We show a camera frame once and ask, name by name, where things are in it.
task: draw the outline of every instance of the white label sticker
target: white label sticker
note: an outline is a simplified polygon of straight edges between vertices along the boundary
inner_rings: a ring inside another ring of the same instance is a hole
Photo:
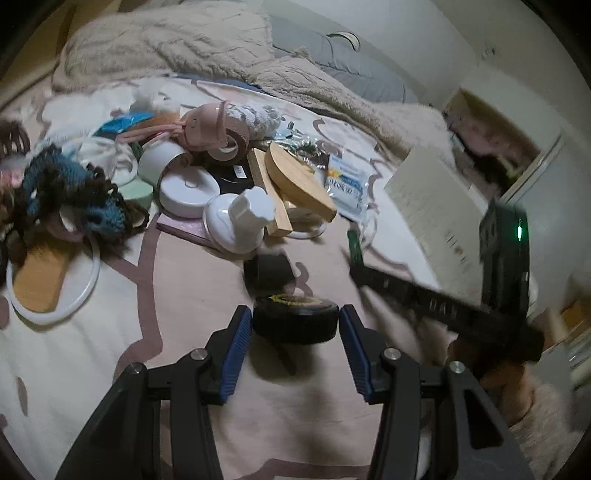
[[[236,174],[237,179],[247,178],[246,173],[244,172],[244,168],[242,168],[240,165],[234,165],[234,173]]]

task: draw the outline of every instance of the fluffy blanket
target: fluffy blanket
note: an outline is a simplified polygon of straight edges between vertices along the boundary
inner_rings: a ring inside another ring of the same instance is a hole
[[[243,80],[270,95],[356,125],[380,140],[390,160],[415,145],[436,147],[453,166],[441,114],[422,105],[372,103],[323,73],[308,58],[276,59],[267,15],[214,1],[103,17],[81,28],[61,52],[57,90],[167,73]]]

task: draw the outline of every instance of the gray pillow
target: gray pillow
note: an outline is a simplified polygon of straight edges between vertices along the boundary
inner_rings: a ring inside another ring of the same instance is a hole
[[[276,57],[305,47],[321,70],[366,100],[418,103],[396,72],[377,60],[285,18],[271,17],[271,28]]]

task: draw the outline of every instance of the blue crocheted item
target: blue crocheted item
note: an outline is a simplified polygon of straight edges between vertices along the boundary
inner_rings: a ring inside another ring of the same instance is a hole
[[[46,148],[33,158],[22,180],[22,189],[27,200],[27,215],[36,218],[39,215],[39,198],[33,198],[44,178],[46,168],[57,167],[58,176],[64,180],[66,188],[81,186],[87,179],[94,178],[92,171],[86,170],[61,154],[58,148]],[[126,219],[117,198],[109,194],[103,205],[80,208],[80,223],[83,231],[98,233],[105,239],[121,238],[126,232]]]

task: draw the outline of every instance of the sleeve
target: sleeve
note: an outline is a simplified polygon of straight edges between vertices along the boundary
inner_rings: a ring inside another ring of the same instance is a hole
[[[534,403],[511,433],[521,447],[535,480],[550,480],[564,465],[582,432],[571,432],[564,403],[550,385],[536,385]]]

